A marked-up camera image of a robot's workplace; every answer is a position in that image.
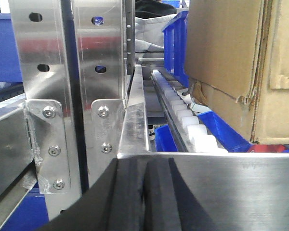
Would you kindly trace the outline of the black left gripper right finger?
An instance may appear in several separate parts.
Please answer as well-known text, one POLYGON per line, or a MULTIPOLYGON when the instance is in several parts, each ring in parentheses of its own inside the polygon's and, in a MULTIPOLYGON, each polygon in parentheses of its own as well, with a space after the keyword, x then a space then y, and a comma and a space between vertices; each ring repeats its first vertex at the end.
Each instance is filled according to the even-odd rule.
POLYGON ((212 199, 208 188, 222 168, 220 158, 145 157, 145 222, 147 231, 219 231, 195 195, 212 199))

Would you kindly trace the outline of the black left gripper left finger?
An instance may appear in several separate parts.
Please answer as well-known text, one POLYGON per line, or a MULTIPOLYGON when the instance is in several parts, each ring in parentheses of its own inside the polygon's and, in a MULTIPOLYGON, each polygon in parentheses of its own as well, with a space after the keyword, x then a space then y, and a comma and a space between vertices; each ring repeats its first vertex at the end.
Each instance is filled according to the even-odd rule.
POLYGON ((142 231, 143 169, 135 158, 112 159, 96 183, 41 231, 142 231))

